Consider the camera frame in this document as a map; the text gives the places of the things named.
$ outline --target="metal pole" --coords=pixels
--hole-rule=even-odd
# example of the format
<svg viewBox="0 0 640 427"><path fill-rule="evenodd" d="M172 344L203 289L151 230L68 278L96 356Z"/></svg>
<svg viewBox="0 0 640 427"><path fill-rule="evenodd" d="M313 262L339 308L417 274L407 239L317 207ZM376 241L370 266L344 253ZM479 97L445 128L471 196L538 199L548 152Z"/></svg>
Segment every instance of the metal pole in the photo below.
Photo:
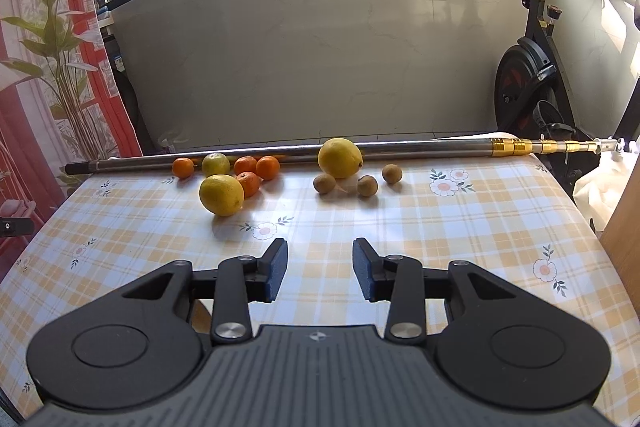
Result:
<svg viewBox="0 0 640 427"><path fill-rule="evenodd" d="M616 140L595 139L590 142L525 140L520 138L456 138L398 142L362 142L356 146L366 160L392 160L398 158L466 158L479 156L521 156L526 154L551 154L569 152L594 152L616 149ZM315 163L321 145L290 145L242 149L215 149L204 152L139 156L136 158L112 158L90 162L69 163L65 172L93 174L94 172L124 172L144 169L168 169L176 158L189 158L199 166L204 156L223 153L233 164L241 156L275 156L280 163Z"/></svg>

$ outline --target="curtain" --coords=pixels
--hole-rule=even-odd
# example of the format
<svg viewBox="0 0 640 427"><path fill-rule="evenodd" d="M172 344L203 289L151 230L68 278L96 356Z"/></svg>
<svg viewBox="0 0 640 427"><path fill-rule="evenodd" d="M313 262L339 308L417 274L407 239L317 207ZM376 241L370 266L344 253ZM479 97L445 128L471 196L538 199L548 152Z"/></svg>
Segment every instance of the curtain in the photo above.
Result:
<svg viewBox="0 0 640 427"><path fill-rule="evenodd" d="M37 231L83 181L66 163L140 155L93 0L0 0L0 217ZM0 239L0 280L29 239Z"/></svg>

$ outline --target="table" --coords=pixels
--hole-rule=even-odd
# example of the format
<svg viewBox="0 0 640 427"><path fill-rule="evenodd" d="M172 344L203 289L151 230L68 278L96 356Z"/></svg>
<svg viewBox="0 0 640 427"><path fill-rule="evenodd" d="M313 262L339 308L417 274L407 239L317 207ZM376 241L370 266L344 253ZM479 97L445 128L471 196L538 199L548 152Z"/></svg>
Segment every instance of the table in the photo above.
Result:
<svg viewBox="0 0 640 427"><path fill-rule="evenodd" d="M276 302L252 303L260 323L373 323L386 303L363 300L351 244L366 237L380 255L405 253L427 267L467 259L586 320L602 332L612 367L596 406L629 426L640 416L640 323L618 274L587 223L535 156L404 160L402 181L361 199L320 197L313 165L283 165L235 216L209 214L197 196L202 174L94 175L60 207L0 284L0 383L25 415L40 402L24 363L38 328L175 259L195 269L289 242ZM446 325L427 301L430 333Z"/></svg>

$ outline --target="crosshair logo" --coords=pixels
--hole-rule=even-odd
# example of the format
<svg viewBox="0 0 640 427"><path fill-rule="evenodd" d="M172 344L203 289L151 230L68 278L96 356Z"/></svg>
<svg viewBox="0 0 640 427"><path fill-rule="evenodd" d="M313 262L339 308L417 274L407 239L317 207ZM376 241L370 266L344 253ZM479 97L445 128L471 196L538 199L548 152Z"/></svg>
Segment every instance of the crosshair logo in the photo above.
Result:
<svg viewBox="0 0 640 427"><path fill-rule="evenodd" d="M314 333L311 333L311 335L309 335L309 338L314 342L322 342L326 340L327 336L328 335L322 333L322 331L315 331Z"/></svg>

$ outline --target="black wheel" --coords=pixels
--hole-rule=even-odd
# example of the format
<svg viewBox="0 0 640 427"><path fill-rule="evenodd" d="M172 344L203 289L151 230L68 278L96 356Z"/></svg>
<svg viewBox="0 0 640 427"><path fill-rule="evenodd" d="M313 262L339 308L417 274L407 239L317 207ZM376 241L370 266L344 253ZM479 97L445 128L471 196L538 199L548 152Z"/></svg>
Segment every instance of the black wheel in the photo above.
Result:
<svg viewBox="0 0 640 427"><path fill-rule="evenodd" d="M498 65L495 75L494 107L495 121L498 127L502 124L521 95L525 86L539 71L534 57L520 45L509 48ZM506 129L507 132L520 138L540 139L540 128L533 120L531 113L540 100L553 99L551 89L540 89L530 100L518 118Z"/></svg>

